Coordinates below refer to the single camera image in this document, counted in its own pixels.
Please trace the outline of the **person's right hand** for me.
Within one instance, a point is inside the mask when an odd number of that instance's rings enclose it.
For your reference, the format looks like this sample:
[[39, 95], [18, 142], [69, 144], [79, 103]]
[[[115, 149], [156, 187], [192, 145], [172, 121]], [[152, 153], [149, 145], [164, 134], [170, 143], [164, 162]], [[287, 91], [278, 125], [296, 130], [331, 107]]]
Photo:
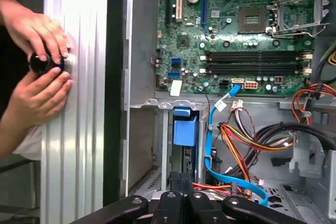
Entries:
[[29, 71], [14, 89], [1, 125], [28, 129], [47, 122], [64, 107], [71, 86], [70, 74], [58, 67], [40, 77]]

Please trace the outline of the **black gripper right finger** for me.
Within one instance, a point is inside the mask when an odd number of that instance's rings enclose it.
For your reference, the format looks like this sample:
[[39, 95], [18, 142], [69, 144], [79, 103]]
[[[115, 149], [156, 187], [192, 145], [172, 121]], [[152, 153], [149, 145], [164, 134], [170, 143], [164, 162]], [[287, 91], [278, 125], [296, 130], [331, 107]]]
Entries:
[[194, 190], [189, 173], [181, 173], [181, 186], [186, 206], [184, 216], [191, 223], [303, 223], [239, 196], [228, 196], [216, 207], [206, 194]]

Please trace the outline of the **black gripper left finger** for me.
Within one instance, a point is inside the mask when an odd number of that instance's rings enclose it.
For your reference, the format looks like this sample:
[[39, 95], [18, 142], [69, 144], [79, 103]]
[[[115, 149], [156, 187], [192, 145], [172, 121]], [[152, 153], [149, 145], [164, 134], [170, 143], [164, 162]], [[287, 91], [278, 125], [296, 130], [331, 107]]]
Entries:
[[139, 195], [127, 196], [73, 223], [181, 223], [181, 173], [170, 172], [170, 190], [158, 191], [148, 200]]

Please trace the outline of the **person's left hand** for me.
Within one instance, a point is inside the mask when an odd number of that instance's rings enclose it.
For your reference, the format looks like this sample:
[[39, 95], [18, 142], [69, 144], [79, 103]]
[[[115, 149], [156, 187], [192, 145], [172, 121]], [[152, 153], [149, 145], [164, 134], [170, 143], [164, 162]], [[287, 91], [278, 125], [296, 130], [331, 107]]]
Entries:
[[44, 14], [34, 13], [22, 6], [3, 7], [1, 24], [4, 25], [14, 43], [30, 60], [36, 54], [46, 61], [49, 54], [54, 62], [67, 58], [71, 48], [69, 39], [61, 25]]

